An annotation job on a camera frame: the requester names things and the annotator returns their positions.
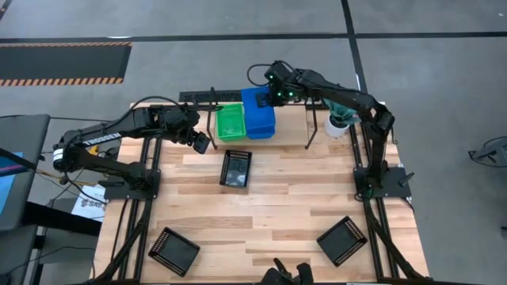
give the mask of black floor mat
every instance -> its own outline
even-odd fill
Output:
[[[0,86],[119,84],[132,43],[0,44]]]

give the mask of green plant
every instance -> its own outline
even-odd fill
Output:
[[[356,111],[351,108],[347,108],[344,105],[328,99],[324,99],[324,103],[326,103],[327,107],[330,109],[330,120],[335,127],[343,128],[360,121],[358,117],[354,116]]]

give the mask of white flower pot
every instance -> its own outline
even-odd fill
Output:
[[[333,126],[333,124],[331,123],[331,115],[327,117],[327,120],[324,123],[324,129],[326,129],[326,133],[331,138],[339,138],[343,136],[343,134],[349,129],[349,127],[350,127],[349,125],[347,125],[347,127],[344,128]]]

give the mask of table leg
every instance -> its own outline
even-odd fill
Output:
[[[27,202],[22,219],[23,224],[45,226],[48,228],[69,230],[80,234],[89,234],[98,237],[101,232],[101,222],[78,215],[66,213],[45,207],[36,203]]]

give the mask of white paper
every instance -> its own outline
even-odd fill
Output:
[[[82,190],[84,193],[92,196],[97,200],[105,201],[105,189],[100,185],[83,186]],[[104,213],[105,203],[98,203],[97,201],[84,196],[82,193],[79,194],[79,197],[76,200],[76,204],[74,205],[74,209],[72,209],[73,215],[79,215],[99,222],[104,221]]]

